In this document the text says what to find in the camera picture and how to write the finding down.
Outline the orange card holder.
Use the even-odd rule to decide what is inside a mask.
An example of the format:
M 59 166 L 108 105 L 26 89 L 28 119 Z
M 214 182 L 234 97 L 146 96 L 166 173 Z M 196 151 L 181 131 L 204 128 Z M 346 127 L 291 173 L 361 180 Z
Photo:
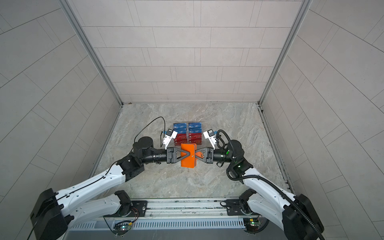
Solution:
M 197 160 L 195 157 L 197 145 L 181 144 L 181 150 L 183 150 L 183 152 L 181 153 L 181 157 L 183 158 L 181 160 L 181 167 L 191 169 L 195 168 L 197 165 Z

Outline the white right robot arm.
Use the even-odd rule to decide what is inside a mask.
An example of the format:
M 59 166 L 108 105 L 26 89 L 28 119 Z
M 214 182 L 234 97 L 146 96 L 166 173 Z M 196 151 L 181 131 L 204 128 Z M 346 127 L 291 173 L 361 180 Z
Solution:
M 207 164 L 229 163 L 226 174 L 232 181 L 249 188 L 244 199 L 245 211 L 260 214 L 281 228 L 288 240 L 322 240 L 324 226 L 311 201 L 296 196 L 265 178 L 244 157 L 239 141 L 232 140 L 224 149 L 202 148 L 192 157 Z

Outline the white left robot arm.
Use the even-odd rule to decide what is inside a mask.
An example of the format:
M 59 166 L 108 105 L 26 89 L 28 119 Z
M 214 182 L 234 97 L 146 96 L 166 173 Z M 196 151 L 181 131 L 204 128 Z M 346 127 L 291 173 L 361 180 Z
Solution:
M 145 209 L 136 208 L 125 191 L 117 191 L 98 201 L 93 198 L 138 176 L 145 164 L 174 164 L 194 155 L 194 152 L 174 147 L 156 149 L 152 138 L 142 137 L 133 144 L 127 156 L 102 173 L 57 192 L 53 189 L 42 192 L 30 215 L 33 225 L 30 235 L 35 235 L 37 240 L 56 240 L 80 220 L 99 216 L 132 215 L 136 221 Z

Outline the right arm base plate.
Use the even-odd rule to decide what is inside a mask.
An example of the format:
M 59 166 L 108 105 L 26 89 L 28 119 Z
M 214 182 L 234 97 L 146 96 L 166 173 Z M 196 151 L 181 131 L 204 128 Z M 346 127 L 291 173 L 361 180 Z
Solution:
M 220 202 L 220 205 L 227 210 L 228 216 L 261 216 L 258 213 L 252 212 L 249 208 L 246 208 L 245 203 L 239 199 L 227 199 Z

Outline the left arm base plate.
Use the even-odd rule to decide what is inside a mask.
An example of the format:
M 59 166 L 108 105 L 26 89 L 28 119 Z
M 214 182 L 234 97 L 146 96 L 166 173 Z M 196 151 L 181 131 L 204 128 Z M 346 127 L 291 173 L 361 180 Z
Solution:
M 147 201 L 133 201 L 130 205 L 124 204 L 115 214 L 106 215 L 106 218 L 137 218 L 146 214 Z

